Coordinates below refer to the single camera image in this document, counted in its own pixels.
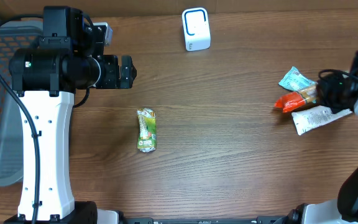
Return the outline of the teal wipes packet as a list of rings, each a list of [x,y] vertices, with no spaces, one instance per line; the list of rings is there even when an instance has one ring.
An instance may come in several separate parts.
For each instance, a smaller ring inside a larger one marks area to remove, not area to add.
[[[278,84],[286,90],[298,91],[315,83],[313,80],[304,77],[296,67],[292,67]]]

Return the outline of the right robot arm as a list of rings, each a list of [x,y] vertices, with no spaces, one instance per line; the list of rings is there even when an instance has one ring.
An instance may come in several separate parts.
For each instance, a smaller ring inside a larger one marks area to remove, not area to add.
[[[358,50],[341,66],[313,70],[312,80],[328,87],[324,99],[310,108],[327,106],[350,113],[299,135],[291,113],[275,107],[287,94],[273,80],[267,103],[268,126],[252,142],[273,154],[273,166],[262,178],[267,201],[255,208],[251,223],[358,223]]]

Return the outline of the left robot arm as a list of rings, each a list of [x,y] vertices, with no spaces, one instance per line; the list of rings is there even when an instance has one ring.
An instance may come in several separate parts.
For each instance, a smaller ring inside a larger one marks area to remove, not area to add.
[[[9,223],[122,223],[120,212],[74,199],[69,172],[69,131],[77,90],[129,89],[137,71],[130,56],[105,55],[112,31],[68,6],[47,6],[36,49],[9,62],[21,102],[23,186]]]

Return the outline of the white shampoo tube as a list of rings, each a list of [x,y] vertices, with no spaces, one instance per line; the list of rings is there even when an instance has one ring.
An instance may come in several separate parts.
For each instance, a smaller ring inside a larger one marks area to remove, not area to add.
[[[325,106],[316,106],[308,110],[293,112],[291,114],[297,134],[301,136],[312,129],[329,124],[337,119],[352,114],[350,109],[341,110],[333,113],[330,108]]]

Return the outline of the orange spaghetti package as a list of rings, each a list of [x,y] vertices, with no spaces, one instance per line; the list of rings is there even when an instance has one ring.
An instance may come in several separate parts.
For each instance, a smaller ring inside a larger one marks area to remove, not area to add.
[[[318,94],[316,84],[293,91],[281,96],[274,104],[275,109],[281,109],[283,113],[289,113],[305,105],[316,103]]]

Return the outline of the green yellow snack packet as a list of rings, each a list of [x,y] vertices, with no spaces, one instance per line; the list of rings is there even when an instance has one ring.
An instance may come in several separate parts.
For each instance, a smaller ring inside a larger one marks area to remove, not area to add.
[[[156,117],[150,108],[137,110],[139,138],[137,148],[141,152],[152,152],[157,147]]]

